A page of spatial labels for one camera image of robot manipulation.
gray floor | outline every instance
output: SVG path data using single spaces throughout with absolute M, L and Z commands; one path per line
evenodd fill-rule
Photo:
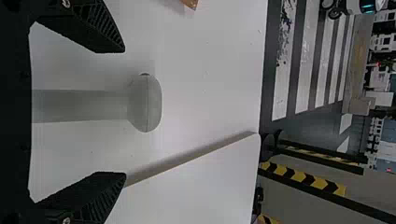
M 346 197 L 353 201 L 396 213 L 396 176 L 366 170 L 364 176 L 338 171 L 309 161 L 288 156 L 276 156 L 271 162 L 287 165 L 291 169 L 327 178 L 346 186 Z M 371 217 L 327 202 L 316 196 L 282 185 L 273 180 L 259 177 L 264 188 L 262 212 L 283 224 L 294 223 L 383 223 Z

screw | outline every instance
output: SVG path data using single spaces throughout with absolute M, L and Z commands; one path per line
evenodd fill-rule
M 70 217 L 65 218 L 63 224 L 70 224 Z
M 69 0 L 62 0 L 62 5 L 64 5 L 65 8 L 70 8 L 70 6 L 71 6 Z

black device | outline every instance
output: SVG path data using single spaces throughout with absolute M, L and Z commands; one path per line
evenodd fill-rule
M 30 197 L 32 73 L 28 35 L 36 21 L 93 52 L 125 51 L 103 0 L 0 0 L 0 224 L 104 223 L 125 174 L 95 173 L 40 203 Z

white surface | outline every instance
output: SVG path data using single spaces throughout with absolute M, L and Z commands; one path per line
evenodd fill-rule
M 329 69 L 330 50 L 332 47 L 332 29 L 334 28 L 334 21 L 326 18 L 323 35 L 323 46 L 320 56 L 320 68 L 318 74 L 317 99 L 315 101 L 315 108 L 324 105 L 324 94 L 326 91 L 327 72 Z
M 337 152 L 347 153 L 347 147 L 349 146 L 349 137 L 337 148 Z
M 338 33 L 337 40 L 335 44 L 335 53 L 334 53 L 334 63 L 332 65 L 332 81 L 330 84 L 330 94 L 329 94 L 329 104 L 333 104 L 335 102 L 335 94 L 337 91 L 337 81 L 338 81 L 338 72 L 340 70 L 341 63 L 341 54 L 343 44 L 344 44 L 344 31 L 346 28 L 346 16 L 342 16 L 338 19 Z
M 113 91 L 147 72 L 163 88 L 161 124 L 152 133 L 126 120 L 35 124 L 35 200 L 97 170 L 133 175 L 259 129 L 267 1 L 201 1 L 196 12 L 178 0 L 105 1 L 126 53 L 93 54 L 36 24 L 34 89 Z
M 272 120 L 283 119 L 286 117 L 288 109 L 289 84 L 290 84 L 290 67 L 291 56 L 293 52 L 294 26 L 297 9 L 297 1 L 282 0 L 282 7 L 285 8 L 287 22 L 281 22 L 279 38 L 280 52 L 278 53 L 274 91 L 274 107 Z
M 375 105 L 392 106 L 394 92 L 367 91 L 366 97 L 374 97 Z
M 344 61 L 343 61 L 344 65 L 343 65 L 343 71 L 341 74 L 340 91 L 338 92 L 338 101 L 344 100 L 344 90 L 346 87 L 347 70 L 348 70 L 348 64 L 349 64 L 354 22 L 355 22 L 355 17 L 349 16 L 349 25 L 347 27 L 347 35 L 346 35 L 346 49 L 345 49 L 345 55 L 344 55 Z
M 255 134 L 124 189 L 106 223 L 250 223 L 260 145 Z
M 377 157 L 382 160 L 396 161 L 396 144 L 380 141 Z
M 352 114 L 345 114 L 341 117 L 340 134 L 343 133 L 352 124 Z
M 311 91 L 312 67 L 317 38 L 319 1 L 306 2 L 303 49 L 301 52 L 300 75 L 298 79 L 296 113 L 308 110 Z

floor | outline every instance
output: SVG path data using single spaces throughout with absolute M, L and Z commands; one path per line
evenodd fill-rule
M 260 133 L 358 152 L 353 116 L 342 113 L 355 17 L 332 21 L 316 0 L 269 1 L 268 12 Z

